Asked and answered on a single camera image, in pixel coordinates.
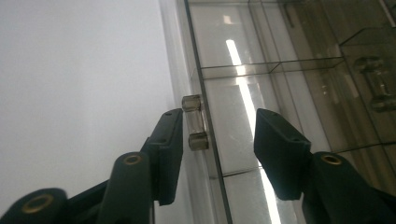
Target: white wall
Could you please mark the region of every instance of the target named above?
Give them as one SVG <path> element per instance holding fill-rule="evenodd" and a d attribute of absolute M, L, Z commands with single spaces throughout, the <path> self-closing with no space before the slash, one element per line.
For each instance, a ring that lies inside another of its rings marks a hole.
<path fill-rule="evenodd" d="M 107 179 L 174 96 L 156 0 L 0 1 L 0 214 L 36 189 Z M 173 223 L 189 223 L 188 203 Z"/>

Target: white light strip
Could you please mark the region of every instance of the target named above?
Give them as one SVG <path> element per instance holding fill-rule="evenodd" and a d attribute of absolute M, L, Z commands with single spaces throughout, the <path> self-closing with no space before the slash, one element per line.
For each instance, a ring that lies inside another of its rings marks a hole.
<path fill-rule="evenodd" d="M 233 60 L 233 65 L 240 65 L 241 59 L 239 58 L 238 50 L 236 49 L 235 42 L 231 39 L 226 41 L 228 51 L 230 51 L 231 59 Z M 245 75 L 246 69 L 244 66 L 238 66 L 236 68 L 238 75 Z M 248 84 L 246 80 L 242 77 L 236 78 L 236 84 L 239 86 L 241 91 L 242 100 L 244 101 L 245 109 L 247 111 L 247 118 L 250 125 L 251 134 L 254 137 L 255 126 L 256 126 L 256 110 L 254 109 L 253 100 L 251 99 L 250 91 L 248 89 Z M 280 224 L 279 212 L 276 206 L 276 196 L 274 189 L 267 177 L 264 170 L 261 170 L 262 185 L 264 187 L 265 199 L 267 201 L 268 210 L 270 213 L 271 222 L 273 224 Z"/>

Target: white surface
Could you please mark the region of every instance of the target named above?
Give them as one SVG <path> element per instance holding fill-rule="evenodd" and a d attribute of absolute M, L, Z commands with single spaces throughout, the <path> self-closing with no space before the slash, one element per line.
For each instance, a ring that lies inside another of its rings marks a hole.
<path fill-rule="evenodd" d="M 0 40 L 0 214 L 36 189 L 104 181 L 179 106 L 155 0 L 0 1 Z M 182 169 L 158 223 L 190 223 L 189 194 Z"/>

